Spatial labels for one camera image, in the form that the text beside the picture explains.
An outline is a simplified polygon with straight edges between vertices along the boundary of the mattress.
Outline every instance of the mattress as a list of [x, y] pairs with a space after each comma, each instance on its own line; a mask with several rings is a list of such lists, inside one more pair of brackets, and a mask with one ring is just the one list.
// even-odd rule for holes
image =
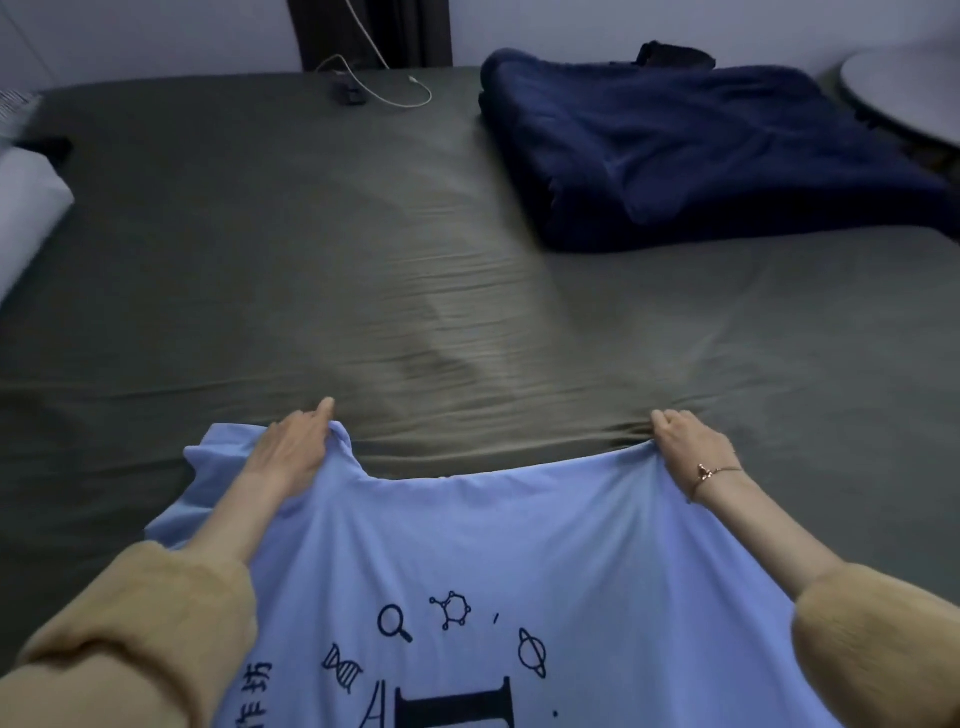
[[324, 395], [378, 477], [593, 454], [691, 409], [843, 556], [960, 600], [953, 242], [546, 254], [477, 70], [418, 76], [415, 111], [315, 75], [51, 95], [35, 132], [74, 140], [77, 204], [0, 309], [0, 657], [142, 538], [212, 423]]

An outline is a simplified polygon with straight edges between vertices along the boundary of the bracelet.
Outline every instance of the bracelet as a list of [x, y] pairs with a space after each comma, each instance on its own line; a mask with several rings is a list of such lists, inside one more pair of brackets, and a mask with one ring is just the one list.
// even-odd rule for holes
[[693, 490], [691, 490], [690, 495], [687, 496], [686, 502], [692, 503], [693, 499], [697, 497], [697, 490], [699, 490], [700, 486], [702, 486], [704, 483], [706, 483], [708, 480], [710, 480], [712, 477], [714, 477], [718, 473], [743, 473], [743, 468], [729, 467], [729, 468], [716, 468], [714, 470], [711, 470], [710, 468], [704, 467], [704, 465], [702, 464], [698, 465], [697, 474], [700, 476], [700, 480], [697, 481], [697, 484], [693, 486]]

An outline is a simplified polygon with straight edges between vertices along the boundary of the magnifying glass icon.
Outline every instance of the magnifying glass icon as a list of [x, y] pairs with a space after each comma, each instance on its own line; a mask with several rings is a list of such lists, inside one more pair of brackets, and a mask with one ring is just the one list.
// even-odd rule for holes
[[[393, 612], [396, 612], [396, 627], [394, 629], [387, 629], [384, 624], [384, 618]], [[376, 618], [376, 627], [384, 637], [396, 637], [399, 635], [406, 640], [407, 643], [411, 643], [414, 640], [414, 638], [410, 636], [410, 633], [403, 629], [403, 610], [395, 604], [388, 604], [380, 610], [380, 616]]]

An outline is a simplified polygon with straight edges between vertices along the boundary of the tan sweater sleeve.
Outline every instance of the tan sweater sleeve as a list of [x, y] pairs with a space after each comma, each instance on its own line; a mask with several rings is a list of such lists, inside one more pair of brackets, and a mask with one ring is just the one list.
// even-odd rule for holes
[[797, 601], [797, 661], [847, 728], [960, 728], [960, 609], [849, 565]]
[[206, 726], [255, 639], [243, 564], [131, 546], [27, 642], [0, 714], [22, 728]]

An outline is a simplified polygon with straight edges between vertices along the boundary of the dark curtain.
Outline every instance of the dark curtain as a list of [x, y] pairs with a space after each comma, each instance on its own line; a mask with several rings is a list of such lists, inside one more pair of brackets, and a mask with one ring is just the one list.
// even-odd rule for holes
[[[351, 0], [392, 68], [453, 64], [449, 0]], [[304, 71], [335, 53], [358, 68], [374, 68], [376, 54], [357, 28], [345, 0], [287, 0]]]

